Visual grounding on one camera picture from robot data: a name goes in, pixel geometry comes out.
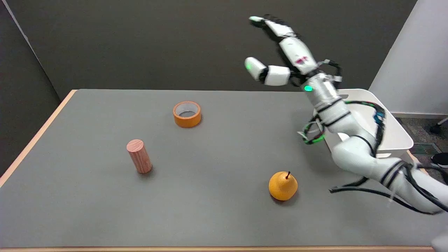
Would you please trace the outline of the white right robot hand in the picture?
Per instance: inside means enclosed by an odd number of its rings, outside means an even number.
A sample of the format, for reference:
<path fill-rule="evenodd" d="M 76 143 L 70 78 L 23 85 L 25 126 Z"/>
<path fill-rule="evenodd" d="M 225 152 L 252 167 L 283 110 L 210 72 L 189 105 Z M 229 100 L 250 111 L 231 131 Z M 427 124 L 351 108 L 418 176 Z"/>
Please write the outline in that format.
<path fill-rule="evenodd" d="M 318 73 L 318 64 L 300 35 L 282 19 L 266 14 L 250 16 L 254 27 L 261 28 L 276 43 L 277 51 L 285 66 L 264 65 L 254 57 L 248 57 L 244 66 L 256 81 L 267 86 L 283 86 L 291 78 L 298 78 L 301 83 Z"/>

